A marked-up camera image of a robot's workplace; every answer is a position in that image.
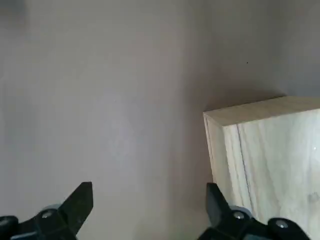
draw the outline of black plastic part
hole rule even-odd
[[[272,218],[265,225],[241,210],[231,210],[215,183],[206,188],[206,209],[211,227],[198,240],[310,240],[293,221]],[[281,228],[277,221],[285,221]]]
[[[221,220],[231,212],[229,204],[224,195],[221,193],[219,187],[215,183],[206,184],[206,212],[214,228]]]
[[[91,182],[83,182],[58,208],[64,216],[67,225],[76,235],[94,206]]]
[[[46,209],[18,223],[15,216],[4,216],[0,240],[76,240],[76,234],[94,206],[91,182],[81,183],[58,209]]]
[[[281,228],[277,221],[283,221],[287,227]],[[268,229],[275,239],[299,239],[309,240],[307,234],[294,221],[285,218],[271,218],[268,221]]]
[[[0,217],[0,236],[9,238],[17,230],[19,221],[15,216],[2,216]]]

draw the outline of wood grain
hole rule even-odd
[[[204,113],[212,174],[231,204],[264,223],[289,218],[311,239],[320,236],[319,102],[282,97]]]

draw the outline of metal screw head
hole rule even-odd
[[[48,210],[48,211],[45,211],[41,217],[43,219],[46,219],[46,218],[49,218],[51,215],[52,215],[52,211]]]
[[[233,216],[236,218],[236,219],[244,219],[245,218],[245,215],[240,212],[240,211],[236,211]]]
[[[282,229],[286,229],[288,227],[288,224],[283,220],[277,220],[275,224]]]
[[[4,225],[7,225],[9,223],[9,220],[4,218],[0,221],[0,227],[3,227]]]

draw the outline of wooden block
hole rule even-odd
[[[289,218],[320,236],[320,98],[280,97],[208,111],[213,181],[261,222]]]

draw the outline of white wall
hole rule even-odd
[[[25,220],[93,181],[79,239],[195,239],[202,111],[318,94],[313,1],[1,4],[0,212]]]

